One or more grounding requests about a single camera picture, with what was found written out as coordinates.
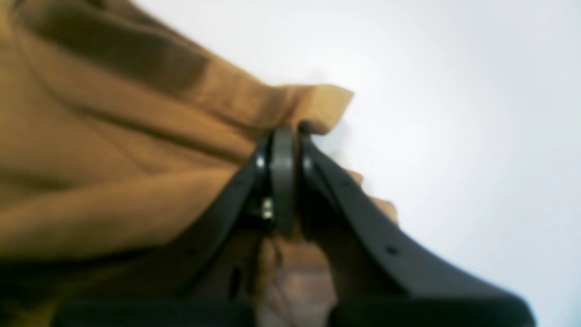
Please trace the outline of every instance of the black plastic part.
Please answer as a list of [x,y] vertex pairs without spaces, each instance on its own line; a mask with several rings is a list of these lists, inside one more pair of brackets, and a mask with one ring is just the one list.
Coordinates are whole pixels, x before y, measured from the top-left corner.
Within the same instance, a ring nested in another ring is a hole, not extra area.
[[515,298],[372,298],[339,303],[332,327],[533,327]]
[[303,231],[329,258],[339,298],[331,327],[534,325],[520,298],[406,236],[307,135],[301,156]]
[[[254,326],[249,303],[261,240],[294,219],[281,215],[272,223],[261,215],[267,197],[278,199],[279,210],[295,205],[284,196],[294,188],[288,136],[260,140],[189,229],[72,301],[53,327]],[[300,145],[301,227],[329,259],[338,297],[329,327],[534,327],[524,301],[418,245],[308,135]]]
[[171,299],[77,301],[53,327],[254,327],[251,306]]
[[270,179],[277,231],[291,233],[295,222],[295,137],[290,128],[272,135]]

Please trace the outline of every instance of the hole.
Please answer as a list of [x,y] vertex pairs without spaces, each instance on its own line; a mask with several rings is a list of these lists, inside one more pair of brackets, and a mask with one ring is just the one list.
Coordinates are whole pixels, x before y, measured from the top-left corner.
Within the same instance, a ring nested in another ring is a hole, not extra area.
[[242,267],[240,264],[236,265],[230,275],[230,287],[228,290],[228,298],[233,300],[238,295],[240,285],[242,284]]
[[399,254],[399,251],[393,246],[385,247],[385,251],[393,256],[397,256]]

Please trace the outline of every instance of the black plastic arm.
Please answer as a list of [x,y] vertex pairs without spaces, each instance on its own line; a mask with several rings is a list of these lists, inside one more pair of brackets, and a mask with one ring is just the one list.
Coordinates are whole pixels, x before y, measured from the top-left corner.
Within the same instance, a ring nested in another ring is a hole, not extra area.
[[303,231],[329,258],[339,297],[331,327],[534,325],[520,298],[405,235],[309,136],[301,147]]

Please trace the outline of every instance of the white background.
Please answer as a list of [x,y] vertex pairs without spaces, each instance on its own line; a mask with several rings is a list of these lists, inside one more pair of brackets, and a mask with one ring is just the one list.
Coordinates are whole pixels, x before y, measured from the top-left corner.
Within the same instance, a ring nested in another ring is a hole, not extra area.
[[137,3],[268,83],[353,90],[325,151],[539,326],[581,326],[581,1]]

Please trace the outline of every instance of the brown fabric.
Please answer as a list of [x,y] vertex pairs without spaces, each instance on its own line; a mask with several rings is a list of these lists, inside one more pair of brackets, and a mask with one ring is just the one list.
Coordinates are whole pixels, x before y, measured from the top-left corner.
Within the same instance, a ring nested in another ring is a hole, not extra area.
[[351,96],[265,85],[126,0],[1,1],[0,325],[46,326],[192,224],[258,137],[324,134]]

